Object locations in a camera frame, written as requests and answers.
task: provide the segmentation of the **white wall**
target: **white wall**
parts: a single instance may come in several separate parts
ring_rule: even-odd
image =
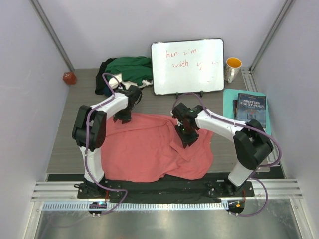
[[[319,225],[319,1],[296,1],[255,77],[268,97],[285,172],[297,178]]]
[[[27,0],[0,1],[1,238],[21,239],[68,93],[67,67]]]
[[[150,56],[153,42],[221,37],[250,66],[284,0],[39,0],[75,68]]]

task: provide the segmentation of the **gray table surface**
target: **gray table surface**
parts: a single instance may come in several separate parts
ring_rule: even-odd
[[[77,83],[70,87],[47,173],[84,173],[82,154],[71,134],[79,107],[94,105],[105,99],[105,96],[98,96],[94,93],[97,72],[98,69],[75,71]],[[239,73],[237,79],[231,84],[225,82],[225,89],[227,88],[245,90],[242,75]],[[210,110],[220,115],[223,114],[223,91],[204,93],[202,99]],[[133,111],[169,115],[175,100],[173,95],[156,96],[153,86],[148,86],[143,89],[142,100]],[[195,96],[185,96],[182,102],[188,107],[199,104]],[[233,143],[214,134],[211,140],[211,150],[214,161],[209,172],[230,172],[234,168],[237,157]]]

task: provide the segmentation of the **mug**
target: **mug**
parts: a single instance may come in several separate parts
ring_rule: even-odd
[[[236,57],[228,58],[225,65],[225,81],[232,83],[241,67],[241,61]]]

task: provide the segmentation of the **book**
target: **book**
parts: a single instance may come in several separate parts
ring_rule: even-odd
[[[266,128],[266,96],[238,93],[236,120],[249,122],[257,120]]]

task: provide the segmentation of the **red handwriting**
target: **red handwriting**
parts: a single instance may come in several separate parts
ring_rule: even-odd
[[[203,67],[202,63],[203,63],[203,62],[197,63],[197,66],[200,66],[200,65],[201,65],[200,68],[199,68],[200,71],[201,71],[201,68]]]
[[[183,60],[183,61],[180,61],[179,63],[177,63],[177,64],[172,64],[172,66],[173,67],[175,67],[175,68],[178,68],[178,67],[188,67],[189,66],[189,63],[188,63],[188,61],[185,59],[185,60]],[[197,63],[197,66],[199,67],[199,70],[201,71],[202,69],[204,69],[206,66],[207,66],[207,64],[205,64],[204,62],[198,62]]]
[[[166,58],[168,58],[168,57],[174,57],[174,56],[177,56],[177,55],[178,55],[177,52],[174,52],[174,53],[169,54],[169,53],[166,51]]]
[[[193,50],[188,50],[188,51],[183,51],[184,55],[188,54],[188,53],[191,53],[191,54],[194,54],[196,53],[196,49],[193,49]],[[175,57],[178,55],[178,52],[173,52],[173,53],[170,53],[168,51],[166,51],[166,58],[171,58],[171,57]]]
[[[180,61],[179,63],[177,63],[177,64],[173,64],[173,67],[175,67],[175,68],[177,68],[177,67],[188,67],[188,61],[186,61],[186,59],[185,60],[183,60],[183,61]]]

